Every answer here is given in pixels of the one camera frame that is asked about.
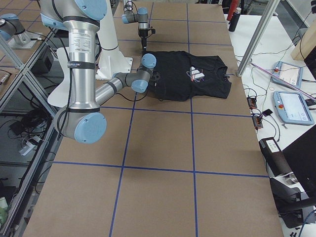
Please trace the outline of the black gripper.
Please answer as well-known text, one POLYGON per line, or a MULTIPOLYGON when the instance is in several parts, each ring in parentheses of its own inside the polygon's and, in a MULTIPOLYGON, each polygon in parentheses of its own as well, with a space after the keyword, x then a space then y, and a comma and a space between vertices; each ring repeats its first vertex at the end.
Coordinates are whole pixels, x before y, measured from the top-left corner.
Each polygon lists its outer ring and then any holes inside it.
POLYGON ((156 33, 156 30, 154 28, 138 29, 138 36, 141 38, 142 52, 147 51, 146 39, 155 33, 156 33))
POLYGON ((153 75, 151 76, 151 86, 156 86, 160 80, 160 73, 157 71, 153 71, 153 75))

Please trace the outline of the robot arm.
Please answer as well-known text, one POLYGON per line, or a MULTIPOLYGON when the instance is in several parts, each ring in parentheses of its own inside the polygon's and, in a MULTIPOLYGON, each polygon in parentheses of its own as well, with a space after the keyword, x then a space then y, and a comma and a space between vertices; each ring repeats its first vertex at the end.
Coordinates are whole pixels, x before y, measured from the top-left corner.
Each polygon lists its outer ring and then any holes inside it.
POLYGON ((156 33, 156 30, 150 26, 147 8, 137 8, 132 0, 124 0, 121 18, 124 24, 138 24, 138 36, 141 39, 142 52, 145 53, 147 51, 147 39, 156 33))
POLYGON ((69 49, 65 51, 70 85, 67 104, 54 118, 59 134, 80 143, 97 142, 105 133, 107 121, 100 113, 100 105, 124 87, 143 93, 156 57, 144 54, 136 73, 115 73, 101 87, 95 87, 95 38, 105 31, 105 19, 112 15, 107 0, 43 0, 41 18, 47 27, 69 32, 69 49))

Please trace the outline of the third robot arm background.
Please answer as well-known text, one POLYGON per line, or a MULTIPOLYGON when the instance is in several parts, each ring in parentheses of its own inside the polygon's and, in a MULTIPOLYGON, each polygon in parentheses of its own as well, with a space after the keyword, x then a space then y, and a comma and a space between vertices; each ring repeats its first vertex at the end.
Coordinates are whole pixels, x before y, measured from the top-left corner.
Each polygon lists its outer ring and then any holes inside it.
POLYGON ((38 34, 27 32, 13 13, 0 16, 0 35, 13 49, 31 49, 37 41, 42 40, 38 34))

